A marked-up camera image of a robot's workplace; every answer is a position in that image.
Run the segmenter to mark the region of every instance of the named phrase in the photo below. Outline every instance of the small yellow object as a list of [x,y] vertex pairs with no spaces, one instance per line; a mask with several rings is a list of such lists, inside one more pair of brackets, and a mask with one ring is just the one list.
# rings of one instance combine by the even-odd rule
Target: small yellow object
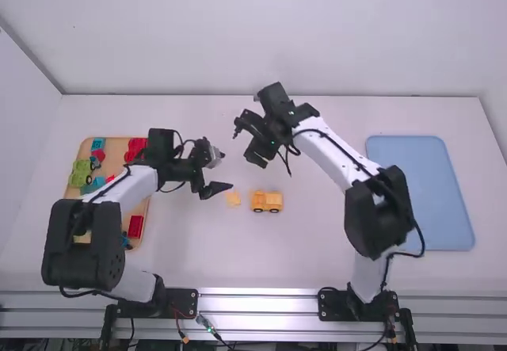
[[227,205],[229,207],[236,207],[241,204],[241,197],[239,196],[239,193],[234,191],[227,191],[225,193],[225,199],[227,200]]
[[284,196],[279,191],[265,192],[257,190],[252,195],[250,209],[253,212],[280,212],[284,208]]

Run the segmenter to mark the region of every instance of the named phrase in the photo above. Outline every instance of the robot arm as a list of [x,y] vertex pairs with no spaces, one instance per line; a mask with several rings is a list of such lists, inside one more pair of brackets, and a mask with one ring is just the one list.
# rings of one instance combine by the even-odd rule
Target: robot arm
[[370,303],[387,283],[389,257],[414,229],[414,214],[403,172],[370,161],[334,133],[320,113],[305,103],[296,106],[278,82],[257,99],[264,117],[245,109],[234,120],[234,137],[245,129],[253,135],[244,156],[262,168],[281,146],[313,159],[345,194],[345,233],[357,255],[350,288]]
[[[53,205],[41,270],[45,284],[59,286],[68,297],[101,294],[163,307],[162,278],[125,261],[121,245],[123,215],[167,181],[189,182],[201,200],[232,187],[216,181],[204,183],[202,169],[219,165],[224,153],[204,137],[192,141],[188,158],[182,158],[183,144],[175,147],[173,136],[171,130],[150,129],[147,148],[142,156],[125,165],[122,174],[80,199],[62,199]],[[89,242],[75,241],[76,236],[86,232],[91,234]],[[92,290],[70,295],[64,288]]]

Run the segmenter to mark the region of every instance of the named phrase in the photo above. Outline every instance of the teal block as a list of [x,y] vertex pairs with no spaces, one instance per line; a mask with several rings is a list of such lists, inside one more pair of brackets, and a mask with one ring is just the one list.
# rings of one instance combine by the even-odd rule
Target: teal block
[[92,147],[91,147],[90,150],[91,151],[97,151],[98,149],[104,150],[104,147],[105,147],[105,138],[103,138],[103,137],[96,137],[92,141]]
[[105,177],[98,176],[92,182],[92,185],[96,186],[96,189],[99,189],[103,185],[105,185]]
[[90,193],[94,192],[96,189],[98,189],[98,187],[96,185],[94,185],[92,182],[91,185],[82,186],[79,189],[79,192],[81,193],[81,195],[85,195],[85,194],[90,194]]

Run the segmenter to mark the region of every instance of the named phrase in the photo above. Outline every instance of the white wall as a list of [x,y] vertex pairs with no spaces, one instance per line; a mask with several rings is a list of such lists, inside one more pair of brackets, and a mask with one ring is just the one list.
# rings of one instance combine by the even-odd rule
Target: white wall
[[62,95],[0,28],[0,253]]
[[507,155],[507,0],[0,0],[67,93],[480,95]]

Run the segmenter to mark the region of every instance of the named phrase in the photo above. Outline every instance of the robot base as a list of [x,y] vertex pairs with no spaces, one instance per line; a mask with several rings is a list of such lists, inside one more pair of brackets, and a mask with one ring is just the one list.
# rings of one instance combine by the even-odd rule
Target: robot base
[[196,289],[164,288],[155,305],[118,302],[118,318],[194,319],[197,316]]
[[381,292],[363,303],[352,291],[323,288],[318,293],[318,318],[323,322],[385,322],[399,312],[395,292]]

